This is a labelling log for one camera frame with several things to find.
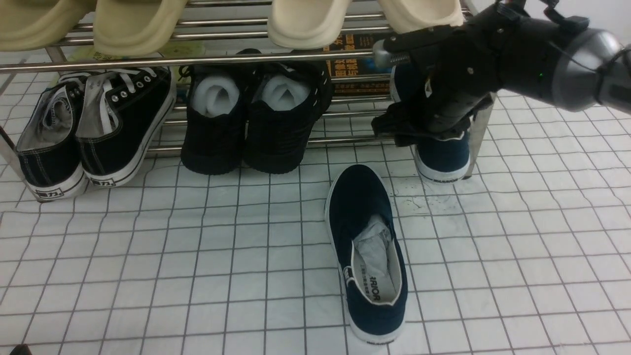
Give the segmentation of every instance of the black cable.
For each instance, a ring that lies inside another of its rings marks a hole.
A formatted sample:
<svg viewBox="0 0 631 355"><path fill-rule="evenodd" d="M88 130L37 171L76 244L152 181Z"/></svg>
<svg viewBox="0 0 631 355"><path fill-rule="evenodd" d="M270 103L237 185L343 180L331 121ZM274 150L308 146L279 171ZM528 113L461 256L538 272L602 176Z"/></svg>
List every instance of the black cable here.
<svg viewBox="0 0 631 355"><path fill-rule="evenodd" d="M581 68L583 68L583 69L587 69L587 70L589 70L589 71L591 71L591 72L593 72L593 73L597 73L597 72L598 72L598 69L592 69L592 68L589 68L589 67L588 67L588 66L586 66L586 65L583 65L583 64L581 64L581 63L577 62L577 61L576 61L576 60L575 60L575 59L574 59L574 58L573 58L573 57L572 57L572 56L571 56L568 52L565 52L563 49L559 48L559 46L557 46L557 45L556 45L556 44L554 44L553 42L548 41L548 44L549 44L552 48L554 48L554 49L558 50L561 54L563 54L564 56L566 56L566 57L567 57L567 59L569 59L572 63L574 63L574 64L576 64L576 65L580 66L580 67L581 67Z"/></svg>

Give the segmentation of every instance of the beige slipper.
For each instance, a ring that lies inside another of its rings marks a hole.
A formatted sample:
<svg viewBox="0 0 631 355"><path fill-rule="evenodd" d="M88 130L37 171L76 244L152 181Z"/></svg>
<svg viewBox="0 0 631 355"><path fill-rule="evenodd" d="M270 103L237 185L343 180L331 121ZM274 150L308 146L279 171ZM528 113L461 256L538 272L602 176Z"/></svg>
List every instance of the beige slipper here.
<svg viewBox="0 0 631 355"><path fill-rule="evenodd" d="M0 0L0 51L28 51L58 42L97 0Z"/></svg>
<svg viewBox="0 0 631 355"><path fill-rule="evenodd" d="M379 4L398 33L464 23L459 0L379 0Z"/></svg>
<svg viewBox="0 0 631 355"><path fill-rule="evenodd" d="M156 52L173 34L188 0L98 0L94 47L113 56Z"/></svg>
<svg viewBox="0 0 631 355"><path fill-rule="evenodd" d="M351 0L273 0L268 37L277 45L315 49L333 43Z"/></svg>

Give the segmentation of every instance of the stainless steel shoe rack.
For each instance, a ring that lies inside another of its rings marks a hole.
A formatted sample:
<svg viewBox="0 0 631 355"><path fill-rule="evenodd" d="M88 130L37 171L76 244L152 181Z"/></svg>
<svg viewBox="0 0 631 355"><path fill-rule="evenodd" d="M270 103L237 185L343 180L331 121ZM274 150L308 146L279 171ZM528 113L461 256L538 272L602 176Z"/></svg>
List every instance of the stainless steel shoe rack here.
<svg viewBox="0 0 631 355"><path fill-rule="evenodd" d="M191 0L187 5L188 8L213 8L213 7L225 7L225 6L267 6L271 4L271 0ZM470 16L471 13L467 7L463 6L463 13L465 16ZM348 15L346 16L345 27L342 29L343 34L349 33L387 33L391 32L389 26L361 26L362 21L382 21L385 17L381 13L368 13L361 15ZM237 39L260 39L266 38L266 31L234 31L234 32L213 32L212 28L216 27L235 27L235 26L261 26L267 24L266 18L246 18L238 20L194 20L187 21L181 20L176 26L175 34L172 36L172 40L237 40ZM206 30L198 33L178 33L180 29L191 28L205 28ZM91 23L84 23L77 25L71 30L74 35L76 33L90 33L92 30ZM92 45L93 37L91 35L72 36L62 39L60 42L47 47L46 51L50 56L51 63L35 63L35 64L10 64L0 66L0 74L5 73L45 73L45 72L67 72L78 71L88 69L112 69L112 68L128 68L135 66L183 66L191 64L238 64L238 63L254 63L254 62L269 62L269 61L310 61L310 60L327 60L327 59L352 59L371 57L371 51L337 51L337 52L322 52L316 54L256 54L256 55L241 55L241 56L216 56L216 57L190 57L190 58L178 58L178 59L162 59L162 58L147 58L147 59L121 59L121 60L108 60L108 61L74 61L68 62L62 47L77 46L77 45ZM363 75L346 78L334 78L333 82L361 82L367 80L389 80L389 75ZM333 99L334 104L353 104L358 102L386 102L391 98L387 95L381 96L365 96L365 97L335 97ZM174 111L185 111L184 105L175 106ZM364 111L335 111L327 112L323 115L323 119L336 119L341 117L365 117L365 116L378 116L383 113L383 110L364 110ZM488 119L490 117L490 109L479 112L476 121L471 129L471 167L468 172L468 176L471 175L475 166L475 160L480 150L482 138L485 134ZM186 125L185 119L167 119L165 126L183 126ZM23 180L23 174L21 173L20 163L13 149L15 144L11 141L10 137L5 133L2 127L0 127L0 155L8 162L13 168L15 173ZM379 141L391 141L392 137L383 136L375 137L373 135L364 136L335 136L326 138L311 138L309 145L334 145L334 144L358 144L358 143L373 143ZM181 146L159 146L150 147L148 151L149 156L177 156L180 152Z"/></svg>

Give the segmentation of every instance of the navy blue slip-on shoe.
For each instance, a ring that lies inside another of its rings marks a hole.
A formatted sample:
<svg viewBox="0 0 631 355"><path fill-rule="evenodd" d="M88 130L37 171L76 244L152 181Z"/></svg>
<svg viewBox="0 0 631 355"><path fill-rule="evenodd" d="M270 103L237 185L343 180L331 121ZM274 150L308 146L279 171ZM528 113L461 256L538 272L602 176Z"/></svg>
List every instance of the navy blue slip-on shoe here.
<svg viewBox="0 0 631 355"><path fill-rule="evenodd" d="M324 215L353 333L370 344L394 341L405 322L408 283L379 175L365 165L344 170L331 186Z"/></svg>
<svg viewBox="0 0 631 355"><path fill-rule="evenodd" d="M392 69L390 94L394 101L408 100L422 88L422 75L412 64L398 65ZM412 149L418 173L429 181L441 184L455 183L469 170L471 160L468 131L459 138L444 141L419 138Z"/></svg>

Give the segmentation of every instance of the canvas shoe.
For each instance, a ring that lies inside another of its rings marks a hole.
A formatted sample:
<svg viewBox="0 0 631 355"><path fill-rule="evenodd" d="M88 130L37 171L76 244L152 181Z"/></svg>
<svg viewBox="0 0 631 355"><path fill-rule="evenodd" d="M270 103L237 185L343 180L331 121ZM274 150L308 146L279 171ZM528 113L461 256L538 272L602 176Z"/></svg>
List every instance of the canvas shoe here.
<svg viewBox="0 0 631 355"><path fill-rule="evenodd" d="M246 49L238 54L261 53ZM207 175L226 174L241 164L245 144L248 86L254 66L248 64L187 67L191 77L186 109L182 163Z"/></svg>
<svg viewBox="0 0 631 355"><path fill-rule="evenodd" d="M423 90L423 79L412 64L392 69L390 93L395 102L409 100ZM469 131L448 140L418 138L412 146L416 169L420 176L435 183L455 183L469 171Z"/></svg>
<svg viewBox="0 0 631 355"><path fill-rule="evenodd" d="M284 174L300 165L316 121L331 105L325 62L264 63L256 70L243 160Z"/></svg>
<svg viewBox="0 0 631 355"><path fill-rule="evenodd" d="M26 184L41 200L84 192L87 184L74 133L83 109L86 81L92 72L62 75L46 90L15 146Z"/></svg>
<svg viewBox="0 0 631 355"><path fill-rule="evenodd" d="M371 344L394 341L405 323L408 283L379 175L365 165L344 170L331 186L324 218L353 333Z"/></svg>
<svg viewBox="0 0 631 355"><path fill-rule="evenodd" d="M175 76L164 67L115 69L90 77L86 87L75 134L81 163L93 184L123 185L175 105Z"/></svg>

